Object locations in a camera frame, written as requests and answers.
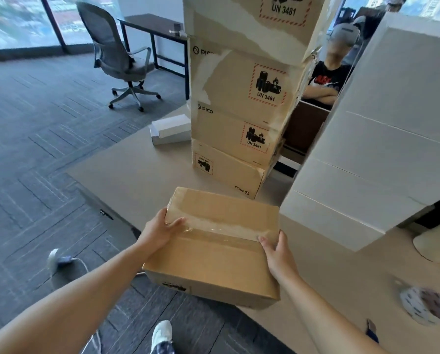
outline beige table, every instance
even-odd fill
[[[183,108],[169,115],[185,112]],[[69,173],[94,207],[103,204],[112,215],[139,229],[167,205],[177,186],[239,196],[192,169],[189,142],[154,147],[147,128],[79,163]],[[280,205],[289,185],[269,178],[257,200]],[[354,253],[287,218],[281,218],[281,226],[288,233],[300,273],[347,318],[363,330],[366,318],[371,318],[382,346],[392,353],[440,354],[440,326],[417,324],[398,298],[405,282],[440,292],[440,264],[418,255],[410,233],[393,230]],[[282,294],[282,298],[262,311],[242,310],[297,353],[316,353],[288,297]]]

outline chair base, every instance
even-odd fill
[[[141,87],[125,87],[125,88],[112,88],[113,95],[117,95],[117,92],[122,92],[122,94],[118,95],[116,98],[112,99],[109,103],[109,108],[113,109],[113,104],[117,101],[121,101],[123,98],[126,98],[129,94],[131,94],[136,101],[138,102],[138,110],[143,112],[144,109],[141,105],[141,101],[139,100],[137,94],[146,94],[156,96],[156,98],[161,99],[161,95],[157,92],[150,92],[148,90],[144,90]]]

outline floor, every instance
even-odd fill
[[[0,63],[0,328],[52,291],[53,248],[89,269],[117,253],[64,171],[185,103],[184,79],[155,70],[145,88],[163,100],[141,96],[144,113],[131,98],[108,109],[110,88],[121,86],[93,68],[92,55]],[[181,354],[290,352],[235,307],[139,277],[100,328],[103,353],[148,353],[164,319]]]

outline black desk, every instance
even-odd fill
[[[156,69],[162,69],[164,71],[174,73],[178,76],[185,77],[185,99],[189,99],[189,65],[187,55],[187,37],[175,36],[173,33],[170,33],[170,30],[174,30],[174,23],[177,22],[153,14],[127,16],[125,18],[119,18],[118,20],[120,21],[120,24],[122,26],[123,41],[125,42],[125,48],[128,52],[130,52],[130,46],[128,44],[127,30],[125,29],[126,26],[145,31],[151,35],[154,67]],[[182,43],[184,45],[184,63],[175,61],[174,59],[170,59],[162,55],[158,55],[156,53],[156,43],[154,41],[154,36],[159,36],[167,40]],[[180,65],[181,67],[184,67],[185,74],[181,74],[179,72],[175,72],[161,65],[158,65],[158,59],[162,59],[175,65]]]

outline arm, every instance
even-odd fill
[[[308,85],[305,89],[305,92],[303,92],[302,98],[303,99],[317,99],[320,97],[327,97],[327,96],[337,96],[338,92],[336,89],[331,87],[314,87],[311,85]]]
[[[165,215],[163,208],[134,245],[35,303],[2,328],[0,354],[80,352],[144,262],[182,231],[184,219],[166,225]]]
[[[387,354],[325,301],[299,275],[287,236],[279,234],[276,249],[259,238],[272,275],[285,289],[321,354]]]
[[[323,104],[332,106],[335,103],[336,98],[338,98],[338,97],[337,96],[326,96],[326,97],[316,98],[316,100],[323,103]]]

